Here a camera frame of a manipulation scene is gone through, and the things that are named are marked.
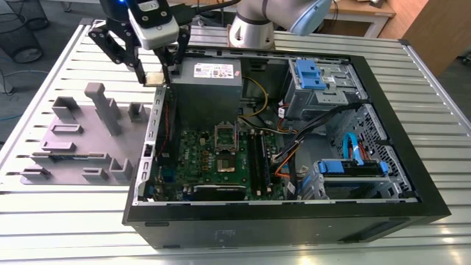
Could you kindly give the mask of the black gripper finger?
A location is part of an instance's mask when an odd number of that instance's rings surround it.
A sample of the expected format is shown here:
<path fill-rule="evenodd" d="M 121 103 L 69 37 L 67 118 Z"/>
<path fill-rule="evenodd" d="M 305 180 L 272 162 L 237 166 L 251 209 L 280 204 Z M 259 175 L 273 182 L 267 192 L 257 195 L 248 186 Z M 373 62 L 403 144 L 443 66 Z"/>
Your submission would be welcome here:
<path fill-rule="evenodd" d="M 183 61 L 184 53 L 188 47 L 191 38 L 191 25 L 185 24 L 180 26 L 180 31 L 176 39 L 176 48 L 171 50 L 168 45 L 153 49 L 153 53 L 159 58 L 161 64 L 161 71 L 165 78 L 165 82 L 172 81 L 172 75 L 179 73 L 177 65 Z"/>
<path fill-rule="evenodd" d="M 104 23 L 92 28 L 88 36 L 115 64 L 124 63 L 145 84 L 145 72 L 139 59 L 137 36 L 129 23 Z"/>

